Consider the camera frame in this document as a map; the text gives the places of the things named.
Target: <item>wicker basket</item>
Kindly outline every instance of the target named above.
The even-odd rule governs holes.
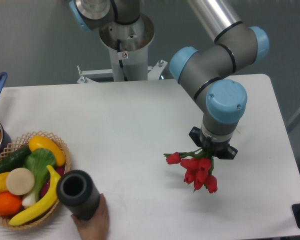
[[[17,137],[16,140],[13,140],[12,143],[9,143],[8,146],[3,150],[3,152],[0,154],[0,161],[9,155],[9,153],[14,152],[15,150],[22,148],[23,146],[27,145],[29,140],[36,135],[47,137],[51,140],[53,140],[59,148],[62,150],[65,156],[65,167],[64,167],[64,173],[67,173],[70,171],[71,168],[71,162],[70,162],[70,154],[69,149],[67,147],[67,144],[64,143],[64,141],[58,137],[57,135],[54,135],[52,132],[29,132],[27,134],[23,134],[21,137]],[[45,222],[49,217],[55,212],[59,205],[59,200],[50,208],[50,210],[41,218],[36,219],[35,221],[25,223],[20,226],[11,226],[9,225],[9,218],[4,218],[0,216],[0,226],[3,226],[6,229],[10,230],[25,230],[30,229],[33,227],[38,226],[39,224],[42,224]]]

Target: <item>finger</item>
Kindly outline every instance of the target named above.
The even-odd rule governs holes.
[[[74,224],[76,225],[76,228],[77,228],[78,230],[79,230],[80,228],[82,228],[82,226],[83,226],[82,222],[81,222],[74,214],[71,215],[71,218],[73,219]]]
[[[106,208],[107,208],[106,199],[104,194],[101,193],[99,197],[99,206],[96,209],[93,218],[97,218],[98,216],[102,215]]]

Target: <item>black cylinder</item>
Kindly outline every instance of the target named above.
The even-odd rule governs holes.
[[[56,186],[56,194],[78,219],[88,221],[99,206],[100,193],[89,174],[72,170],[64,174]]]

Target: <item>green leaf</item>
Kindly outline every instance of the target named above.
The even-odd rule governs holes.
[[[34,175],[34,187],[29,195],[32,193],[35,196],[36,202],[39,200],[41,188],[50,178],[50,174],[47,169],[48,165],[55,168],[56,159],[50,150],[44,148],[36,149],[24,161],[23,167],[29,169]]]
[[[213,156],[210,158],[210,161],[211,161],[211,167],[210,167],[210,169],[209,169],[209,171],[208,171],[208,174],[209,174],[209,175],[212,175],[212,171],[213,171],[214,168],[215,168],[215,161],[214,161],[214,157],[213,157]]]

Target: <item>black cable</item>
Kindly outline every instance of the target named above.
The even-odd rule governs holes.
[[[117,51],[117,53],[120,52],[120,43],[121,43],[120,39],[117,39],[116,40],[116,51]],[[124,64],[123,64],[122,60],[119,60],[119,65],[120,65],[120,68],[122,69],[122,74],[123,74],[124,81],[128,82],[128,78],[127,78],[126,73],[124,71]]]

